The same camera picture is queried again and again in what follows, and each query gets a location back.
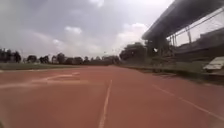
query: tree line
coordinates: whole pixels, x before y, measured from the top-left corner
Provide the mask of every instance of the tree line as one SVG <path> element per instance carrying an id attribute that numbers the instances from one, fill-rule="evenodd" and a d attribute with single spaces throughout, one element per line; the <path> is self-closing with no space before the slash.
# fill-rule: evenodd
<path id="1" fill-rule="evenodd" d="M 12 52 L 11 50 L 0 49 L 0 62 L 21 62 L 21 55 L 18 51 Z"/>
<path id="2" fill-rule="evenodd" d="M 36 55 L 29 55 L 23 59 L 24 63 L 42 63 L 42 64 L 65 64 L 65 65 L 110 65 L 119 64 L 122 61 L 142 61 L 148 55 L 155 55 L 156 52 L 147 44 L 135 42 L 127 45 L 119 54 L 103 56 L 103 57 L 67 57 L 64 53 L 59 53 L 50 58 L 49 55 L 37 57 Z M 18 51 L 0 49 L 0 62 L 16 62 L 22 61 L 22 57 Z"/>

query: roof canopy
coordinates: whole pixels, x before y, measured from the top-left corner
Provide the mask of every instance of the roof canopy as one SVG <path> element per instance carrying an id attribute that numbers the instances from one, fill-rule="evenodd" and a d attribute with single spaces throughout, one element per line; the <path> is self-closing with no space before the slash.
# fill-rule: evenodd
<path id="1" fill-rule="evenodd" d="M 142 38 L 168 37 L 223 5 L 223 0 L 175 0 Z"/>

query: white cloud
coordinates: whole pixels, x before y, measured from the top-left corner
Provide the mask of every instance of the white cloud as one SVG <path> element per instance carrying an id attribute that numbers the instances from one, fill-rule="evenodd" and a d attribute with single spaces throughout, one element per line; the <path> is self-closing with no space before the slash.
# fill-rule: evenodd
<path id="1" fill-rule="evenodd" d="M 89 0 L 89 2 L 97 7 L 102 7 L 104 5 L 104 0 Z"/>
<path id="2" fill-rule="evenodd" d="M 76 35 L 80 35 L 82 33 L 82 30 L 78 27 L 66 26 L 65 30 L 68 31 L 68 32 L 72 32 Z"/>
<path id="3" fill-rule="evenodd" d="M 142 42 L 141 36 L 146 31 L 146 25 L 141 23 L 135 23 L 132 25 L 124 24 L 122 32 L 118 33 L 116 36 L 116 41 L 112 46 L 113 51 L 118 53 L 128 44 L 136 41 Z"/>

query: running track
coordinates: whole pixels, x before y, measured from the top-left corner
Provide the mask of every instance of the running track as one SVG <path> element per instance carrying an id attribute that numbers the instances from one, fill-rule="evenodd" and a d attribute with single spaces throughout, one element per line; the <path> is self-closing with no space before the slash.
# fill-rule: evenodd
<path id="1" fill-rule="evenodd" d="M 5 128 L 224 128 L 224 88 L 118 67 L 0 73 Z"/>

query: field marking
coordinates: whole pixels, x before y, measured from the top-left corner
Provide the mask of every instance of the field marking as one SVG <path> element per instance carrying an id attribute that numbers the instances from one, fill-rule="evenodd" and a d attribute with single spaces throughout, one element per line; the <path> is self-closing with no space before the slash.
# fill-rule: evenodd
<path id="1" fill-rule="evenodd" d="M 47 82 L 51 79 L 56 79 L 56 78 L 60 78 L 60 77 L 72 77 L 74 76 L 74 74 L 63 74 L 63 75 L 55 75 L 55 76 L 50 76 L 50 77 L 45 77 L 45 78 L 41 78 L 41 79 L 35 79 L 35 80 L 31 80 L 31 81 L 27 81 L 27 82 L 23 82 L 23 83 L 12 83 L 12 84 L 4 84 L 4 85 L 0 85 L 0 89 L 7 89 L 7 88 L 16 88 L 16 87 L 34 87 L 34 86 L 41 86 L 41 85 L 37 85 L 34 84 L 35 82 Z"/>
<path id="2" fill-rule="evenodd" d="M 198 109 L 198 110 L 200 110 L 200 111 L 202 111 L 202 112 L 205 112 L 205 113 L 207 113 L 208 115 L 213 116 L 213 117 L 215 117 L 215 118 L 217 118 L 217 119 L 219 119 L 219 120 L 221 120 L 221 121 L 224 122 L 224 117 L 222 117 L 222 116 L 219 116 L 219 115 L 217 115 L 217 114 L 215 114 L 215 113 L 213 113 L 213 112 L 210 112 L 209 110 L 207 110 L 207 109 L 205 109 L 205 108 L 202 108 L 202 107 L 200 107 L 200 106 L 198 106 L 198 105 L 196 105 L 196 104 L 194 104 L 194 103 L 192 103 L 192 102 L 190 102 L 190 101 L 188 101 L 188 100 L 186 100 L 186 99 L 184 99 L 184 98 L 182 98 L 182 97 L 180 97 L 180 96 L 177 96 L 177 95 L 175 95 L 175 94 L 172 93 L 172 92 L 169 92 L 169 91 L 167 91 L 167 90 L 164 90 L 164 89 L 162 89 L 162 88 L 160 88 L 160 87 L 158 87 L 158 86 L 156 86 L 156 85 L 152 85 L 152 87 L 154 87 L 155 89 L 157 89 L 157 90 L 159 90 L 159 91 L 162 91 L 163 93 L 166 93 L 166 94 L 168 94 L 168 95 L 170 95 L 170 96 L 172 96 L 172 97 L 176 97 L 178 100 L 180 100 L 180 101 L 182 101 L 182 102 L 184 102 L 184 103 L 186 103 L 186 104 L 188 104 L 188 105 L 191 105 L 191 106 L 193 106 L 194 108 L 196 108 L 196 109 Z"/>
<path id="3" fill-rule="evenodd" d="M 110 92 L 111 92 L 111 87 L 112 87 L 112 80 L 110 81 L 110 84 L 107 88 L 107 93 L 106 93 L 106 98 L 105 98 L 105 102 L 104 102 L 104 106 L 103 106 L 103 112 L 102 115 L 100 117 L 100 123 L 98 128 L 104 128 L 105 125 L 105 120 L 106 120 L 106 115 L 107 115 L 107 108 L 108 108 L 108 103 L 109 103 L 109 98 L 110 98 Z"/>

